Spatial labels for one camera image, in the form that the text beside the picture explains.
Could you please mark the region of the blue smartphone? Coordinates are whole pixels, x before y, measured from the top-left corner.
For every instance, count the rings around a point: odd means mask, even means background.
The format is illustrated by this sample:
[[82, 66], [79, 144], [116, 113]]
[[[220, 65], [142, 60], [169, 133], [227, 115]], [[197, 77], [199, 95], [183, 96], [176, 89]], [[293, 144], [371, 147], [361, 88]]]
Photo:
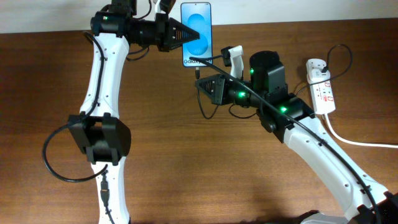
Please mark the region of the blue smartphone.
[[195, 58], [205, 58], [213, 63], [212, 16], [209, 2], [184, 2], [180, 6], [181, 22], [194, 30], [195, 40], [183, 44], [182, 64], [184, 67], [205, 67]]

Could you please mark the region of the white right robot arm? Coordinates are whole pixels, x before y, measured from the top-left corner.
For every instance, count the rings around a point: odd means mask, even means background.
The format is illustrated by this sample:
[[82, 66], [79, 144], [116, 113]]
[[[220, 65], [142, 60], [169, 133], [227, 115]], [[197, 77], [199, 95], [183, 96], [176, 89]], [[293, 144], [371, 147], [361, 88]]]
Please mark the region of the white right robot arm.
[[397, 195], [367, 175], [328, 135], [315, 112], [288, 91], [277, 52], [251, 56], [250, 79], [209, 64], [217, 74], [195, 86], [214, 105], [255, 108], [262, 127], [295, 151], [317, 174], [342, 208], [342, 217], [311, 210], [286, 223], [397, 223]]

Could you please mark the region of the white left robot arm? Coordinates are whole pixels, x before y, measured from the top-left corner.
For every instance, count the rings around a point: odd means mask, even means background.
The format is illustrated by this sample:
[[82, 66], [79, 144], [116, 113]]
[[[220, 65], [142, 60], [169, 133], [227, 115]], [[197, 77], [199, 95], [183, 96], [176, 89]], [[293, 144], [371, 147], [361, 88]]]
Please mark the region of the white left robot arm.
[[[78, 115], [56, 129], [44, 142], [42, 158], [56, 178], [72, 183], [94, 179], [99, 198], [100, 223], [130, 223], [124, 191], [124, 165], [131, 148], [131, 131], [119, 119], [119, 89], [125, 61], [131, 61], [130, 45], [144, 53], [154, 45], [169, 52], [199, 39], [197, 31], [169, 17], [174, 1], [150, 2], [155, 19], [137, 18], [136, 1], [112, 1], [90, 21], [85, 37], [93, 44], [93, 65], [88, 90]], [[50, 140], [68, 129], [94, 174], [80, 179], [64, 177], [54, 171], [47, 159]]]

